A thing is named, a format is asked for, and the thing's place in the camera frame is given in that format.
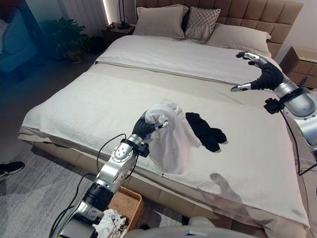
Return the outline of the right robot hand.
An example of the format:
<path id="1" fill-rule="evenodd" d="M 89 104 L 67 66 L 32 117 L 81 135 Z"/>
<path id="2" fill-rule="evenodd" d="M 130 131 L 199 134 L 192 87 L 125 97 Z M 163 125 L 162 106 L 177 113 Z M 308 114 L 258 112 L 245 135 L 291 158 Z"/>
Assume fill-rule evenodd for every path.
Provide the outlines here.
<path id="1" fill-rule="evenodd" d="M 247 90 L 274 90 L 278 85 L 283 82 L 284 76 L 280 69 L 275 65 L 270 63 L 266 58 L 250 52 L 239 52 L 236 55 L 237 58 L 242 58 L 244 60 L 249 60 L 248 64 L 256 66 L 261 69 L 261 75 L 258 79 L 235 86 L 231 88 L 231 92 L 240 92 Z"/>

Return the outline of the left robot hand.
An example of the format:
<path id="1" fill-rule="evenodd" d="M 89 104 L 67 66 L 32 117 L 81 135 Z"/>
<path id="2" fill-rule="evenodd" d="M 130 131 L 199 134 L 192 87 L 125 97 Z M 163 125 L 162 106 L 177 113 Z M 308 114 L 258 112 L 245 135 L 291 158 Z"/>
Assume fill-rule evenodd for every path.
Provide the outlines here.
<path id="1" fill-rule="evenodd" d="M 145 139 L 148 135 L 152 134 L 154 131 L 166 127 L 169 121 L 165 120 L 162 123 L 147 123 L 145 118 L 146 113 L 143 113 L 141 117 L 137 120 L 132 130 L 132 134 Z"/>

